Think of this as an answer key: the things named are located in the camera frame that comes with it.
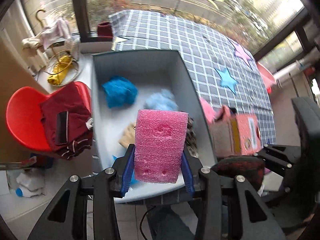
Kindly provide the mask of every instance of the gray storage box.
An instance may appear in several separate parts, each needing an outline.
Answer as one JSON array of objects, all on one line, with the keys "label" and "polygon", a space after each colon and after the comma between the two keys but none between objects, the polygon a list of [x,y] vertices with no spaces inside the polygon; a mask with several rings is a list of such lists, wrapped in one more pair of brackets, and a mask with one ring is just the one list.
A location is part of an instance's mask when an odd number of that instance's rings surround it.
[{"label": "gray storage box", "polygon": [[[184,62],[174,50],[132,50],[107,52],[93,55],[92,115],[96,148],[103,169],[111,167],[114,156],[121,157],[125,149],[118,143],[123,130],[134,122],[137,112],[143,109],[145,100],[161,89],[169,89],[175,96],[180,111],[189,113],[194,119],[194,132],[203,166],[216,163],[212,140],[204,118],[201,104]],[[135,103],[121,108],[108,108],[102,84],[118,75],[130,80],[138,89]],[[153,184],[137,182],[123,199],[129,202],[161,195],[184,186],[180,174],[175,184]]]}]

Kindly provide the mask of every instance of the checkered tablecloth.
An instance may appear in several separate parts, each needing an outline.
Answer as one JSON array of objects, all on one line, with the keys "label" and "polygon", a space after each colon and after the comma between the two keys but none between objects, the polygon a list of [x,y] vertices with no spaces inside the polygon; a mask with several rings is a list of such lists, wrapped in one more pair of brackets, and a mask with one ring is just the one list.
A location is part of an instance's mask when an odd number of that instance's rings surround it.
[{"label": "checkered tablecloth", "polygon": [[[276,143],[276,132],[269,97],[255,61],[235,56],[236,42],[201,24],[152,11],[124,10],[110,16],[115,37],[125,41],[114,50],[173,49],[185,62],[199,96],[214,109],[222,104],[238,112],[254,112],[262,143]],[[228,70],[237,82],[234,92],[222,86],[219,72]]]}]

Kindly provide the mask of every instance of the window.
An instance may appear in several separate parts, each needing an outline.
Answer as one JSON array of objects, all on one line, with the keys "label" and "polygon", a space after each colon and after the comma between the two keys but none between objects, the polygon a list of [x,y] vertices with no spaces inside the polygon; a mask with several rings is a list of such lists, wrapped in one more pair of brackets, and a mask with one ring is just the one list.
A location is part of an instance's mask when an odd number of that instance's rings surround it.
[{"label": "window", "polygon": [[78,32],[72,0],[22,0],[22,3],[35,34],[42,29],[36,20],[36,11],[41,8],[46,10],[45,14],[39,13],[40,19],[46,20],[44,24],[51,25],[58,16],[62,16],[69,21],[71,33]]},{"label": "window", "polygon": [[205,24],[255,53],[303,4],[300,0],[87,0],[87,7],[91,31],[116,11],[156,10]]},{"label": "window", "polygon": [[295,58],[302,52],[302,46],[295,32],[277,45],[259,63],[264,65],[271,73]]}]

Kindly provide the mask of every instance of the box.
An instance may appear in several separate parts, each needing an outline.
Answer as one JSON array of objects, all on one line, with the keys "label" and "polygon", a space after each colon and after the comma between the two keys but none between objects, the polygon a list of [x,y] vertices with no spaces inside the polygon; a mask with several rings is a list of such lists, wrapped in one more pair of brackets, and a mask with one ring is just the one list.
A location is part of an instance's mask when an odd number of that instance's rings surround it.
[{"label": "box", "polygon": [[[175,96],[179,111],[189,113],[194,119],[193,130],[199,159],[203,166],[216,163],[212,150],[209,128],[204,118],[198,95],[184,62],[174,50],[132,50],[105,52],[93,55],[92,115],[96,148],[103,169],[111,167],[114,158],[121,157],[125,149],[118,143],[123,130],[134,122],[138,110],[143,109],[145,100],[161,89],[169,89]],[[121,108],[108,108],[102,84],[118,75],[130,80],[138,89],[135,103]],[[153,184],[137,182],[123,199],[129,202],[161,195],[184,186],[180,173],[175,184]]]},{"label": "box", "polygon": [[260,131],[255,114],[233,114],[210,125],[217,157],[252,155],[261,150]]}]

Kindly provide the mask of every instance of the pink star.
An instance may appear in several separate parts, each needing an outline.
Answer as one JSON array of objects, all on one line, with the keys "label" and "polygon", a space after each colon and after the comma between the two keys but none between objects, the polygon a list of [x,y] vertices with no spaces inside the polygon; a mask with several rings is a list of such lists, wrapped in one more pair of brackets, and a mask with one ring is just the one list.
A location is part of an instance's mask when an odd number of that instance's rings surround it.
[{"label": "pink star", "polygon": [[248,67],[251,68],[248,60],[252,60],[252,58],[245,52],[244,48],[240,44],[235,43],[233,40],[231,40],[231,39],[228,39],[228,40],[231,42],[231,44],[236,49],[235,56],[242,58],[244,60],[244,62],[248,65]]}]

